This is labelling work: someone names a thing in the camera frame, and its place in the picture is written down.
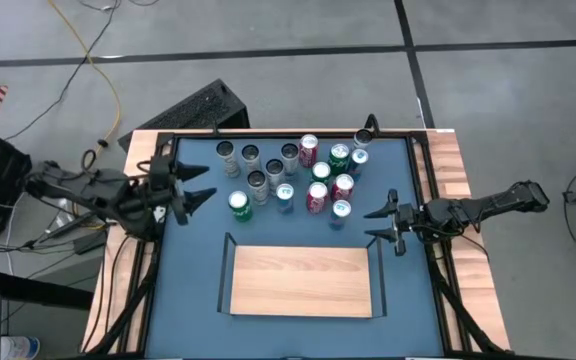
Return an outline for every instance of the red can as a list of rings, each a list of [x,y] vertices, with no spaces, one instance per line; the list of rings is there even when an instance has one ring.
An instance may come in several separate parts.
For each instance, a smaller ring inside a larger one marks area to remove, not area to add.
[[[306,134],[299,140],[299,163],[301,166],[311,168],[315,165],[317,149],[319,149],[319,140],[315,135]]]
[[[324,183],[314,182],[308,188],[308,199],[306,206],[308,211],[312,214],[319,214],[324,211],[326,207],[326,195],[328,195],[328,187]]]
[[[337,200],[350,200],[350,195],[352,194],[352,189],[355,186],[355,181],[348,174],[341,174],[337,176],[335,182],[332,184],[332,191],[330,192],[330,198],[332,201]]]

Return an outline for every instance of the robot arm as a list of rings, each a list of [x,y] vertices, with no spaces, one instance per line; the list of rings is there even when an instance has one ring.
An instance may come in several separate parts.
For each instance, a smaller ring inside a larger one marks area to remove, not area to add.
[[[415,209],[412,204],[398,204],[397,191],[388,192],[388,201],[383,208],[365,215],[365,218],[392,217],[392,227],[383,230],[368,230],[366,234],[386,239],[395,245],[395,254],[406,253],[401,234],[407,231],[423,236],[424,241],[436,242],[444,237],[463,234],[466,227],[479,224],[489,217],[509,211],[542,212],[550,200],[538,183],[517,182],[508,190],[479,199],[431,200]]]

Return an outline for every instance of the can lid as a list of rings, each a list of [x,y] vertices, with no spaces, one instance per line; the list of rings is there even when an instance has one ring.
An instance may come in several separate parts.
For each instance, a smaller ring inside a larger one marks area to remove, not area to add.
[[[350,190],[352,189],[353,185],[355,185],[355,181],[350,175],[341,174],[335,179],[335,185],[337,185],[337,187],[341,190]]]
[[[332,146],[332,149],[330,149],[330,153],[337,159],[343,159],[347,157],[348,154],[350,154],[350,149],[348,149],[348,146],[344,144],[336,144]]]
[[[352,161],[357,164],[364,164],[368,161],[368,152],[364,149],[357,149],[352,152]]]
[[[268,160],[268,162],[266,163],[266,171],[268,171],[268,174],[271,175],[281,174],[283,170],[284,170],[284,163],[282,163],[281,160],[271,159]]]
[[[266,182],[266,175],[259,170],[255,170],[248,174],[248,184],[250,186],[258,187]]]
[[[247,202],[248,196],[243,191],[235,191],[228,197],[228,204],[235,209],[246,206]]]
[[[317,140],[317,137],[315,135],[306,134],[301,138],[299,143],[306,149],[314,149],[315,147],[317,147],[317,144],[319,144],[319,140]]]
[[[290,184],[281,184],[277,186],[277,197],[281,200],[288,200],[292,198],[294,193],[295,189],[293,189],[292,185]]]
[[[255,145],[246,145],[241,149],[241,156],[246,160],[255,160],[259,156],[259,148]]]
[[[328,187],[324,183],[314,182],[308,188],[308,194],[314,198],[325,197],[328,194]]]
[[[361,129],[355,133],[355,139],[362,144],[368,144],[372,141],[372,134],[366,129]]]
[[[330,176],[330,165],[323,161],[315,163],[315,165],[312,166],[312,173],[320,179],[326,178]]]
[[[350,215],[350,203],[346,200],[337,200],[332,204],[332,211],[339,217]]]
[[[299,149],[295,144],[286,144],[281,147],[281,155],[287,159],[295,158],[297,154],[299,154]]]
[[[235,150],[235,146],[230,141],[222,141],[217,144],[217,154],[221,156],[228,156]]]

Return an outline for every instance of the wooden board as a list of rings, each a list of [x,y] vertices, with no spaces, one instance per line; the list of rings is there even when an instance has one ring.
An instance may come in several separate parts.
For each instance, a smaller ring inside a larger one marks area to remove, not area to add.
[[[372,317],[365,248],[237,246],[230,313]]]
[[[347,132],[352,134],[357,129],[228,129],[220,130],[223,133],[232,134],[272,134],[277,131],[282,132]],[[430,141],[430,153],[433,159],[433,165],[437,182],[439,183],[439,193],[444,197],[469,197],[470,190],[466,171],[464,169],[463,161],[461,160],[461,153],[459,144],[457,143],[457,136],[453,130],[425,130],[425,129],[382,129],[382,131],[426,131]],[[157,134],[159,132],[175,132],[179,134],[193,135],[193,134],[209,134],[212,130],[207,129],[182,129],[182,130],[137,130],[133,132],[133,138],[126,159],[126,166],[124,171],[128,175],[135,175],[141,173],[136,164],[142,160],[148,160],[155,153]],[[422,177],[422,188],[424,189],[424,196],[430,199],[430,192],[428,188],[427,177],[424,171],[423,158],[420,151],[415,151],[417,156],[420,175]],[[483,244],[479,234],[467,233],[471,238]],[[108,237],[108,247],[106,250],[106,263],[110,264],[117,254],[117,250],[121,241],[123,240],[123,231],[118,228],[112,228]],[[97,283],[95,290],[95,297],[90,309],[88,318],[88,325],[84,340],[87,340],[91,332],[94,332],[89,346],[90,349],[95,346],[104,334],[105,316],[101,316],[99,324],[94,327],[97,310],[101,306],[101,314],[106,314],[110,311],[110,322],[112,323],[116,316],[123,310],[125,300],[128,294],[128,282],[131,275],[133,263],[135,260],[135,251],[133,250],[136,244],[130,242],[124,246],[122,254],[119,257],[116,267],[116,274],[119,280],[115,279],[115,286],[113,291],[113,301],[108,309],[108,291],[104,291],[103,299],[101,298],[101,276]],[[508,337],[499,309],[497,295],[494,289],[492,274],[490,267],[485,260],[485,256],[478,253],[465,240],[456,239],[453,241],[453,257],[455,259],[455,266],[457,268],[459,288],[461,297],[466,308],[471,312],[474,319],[481,325],[481,327],[488,333],[491,340],[502,347],[508,348]],[[150,261],[151,249],[147,249],[144,257],[144,264]],[[143,277],[146,265],[142,267],[140,278]],[[111,269],[107,266],[104,270],[103,277],[105,278],[104,289],[109,288]],[[133,320],[130,326],[130,333],[128,338],[127,351],[136,351],[138,348],[138,335],[143,321],[143,306],[135,311]],[[449,331],[451,333],[452,345],[454,349],[460,349],[459,338],[457,337],[457,323],[455,321],[454,313],[450,310],[449,305],[446,303],[446,314],[449,320]]]

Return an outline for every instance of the soda can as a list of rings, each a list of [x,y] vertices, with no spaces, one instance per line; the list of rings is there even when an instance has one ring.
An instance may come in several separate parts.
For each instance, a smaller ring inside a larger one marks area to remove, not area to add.
[[[284,164],[281,160],[271,159],[266,163],[266,173],[268,174],[270,195],[277,196],[277,187],[286,182]]]
[[[293,211],[293,197],[295,189],[290,184],[277,186],[277,210],[282,214],[290,214]]]
[[[328,195],[328,187],[324,183],[315,182],[308,188],[308,198],[306,206],[311,214],[319,214],[326,206],[326,195]]]
[[[268,181],[266,175],[259,170],[248,174],[248,186],[252,193],[252,200],[256,205],[266,205],[268,202]]]
[[[330,157],[328,165],[330,165],[330,174],[337,176],[346,172],[348,167],[348,158],[350,157],[350,149],[344,144],[333,145],[330,149]]]
[[[357,181],[361,177],[361,171],[368,162],[368,152],[364,149],[357,149],[350,155],[348,162],[348,170],[346,173],[352,176],[352,179]]]
[[[297,176],[299,167],[299,148],[295,144],[285,144],[281,147],[281,161],[284,163],[286,179],[292,180]]]
[[[372,141],[372,134],[366,129],[361,129],[355,133],[353,140],[353,150],[366,149]]]
[[[222,141],[217,144],[217,155],[224,160],[226,176],[236,178],[241,171],[235,157],[235,146],[230,141]]]
[[[330,179],[330,166],[320,161],[312,167],[312,179],[310,182],[320,182],[328,185]]]
[[[335,182],[332,184],[332,191],[330,191],[330,199],[332,201],[337,200],[350,200],[350,195],[352,194],[352,189],[355,186],[355,182],[352,177],[348,174],[341,174],[335,178]]]
[[[228,197],[228,206],[232,209],[235,220],[246,222],[252,218],[252,207],[248,196],[243,191],[235,191]]]
[[[241,149],[241,157],[244,158],[246,169],[250,174],[253,171],[261,171],[261,158],[259,157],[259,148],[255,145],[246,145]]]
[[[299,163],[305,168],[311,168],[317,162],[319,140],[312,134],[304,135],[299,140]]]
[[[350,203],[346,200],[337,200],[332,204],[332,211],[330,212],[330,228],[333,230],[341,230],[346,223],[346,219],[350,215]]]

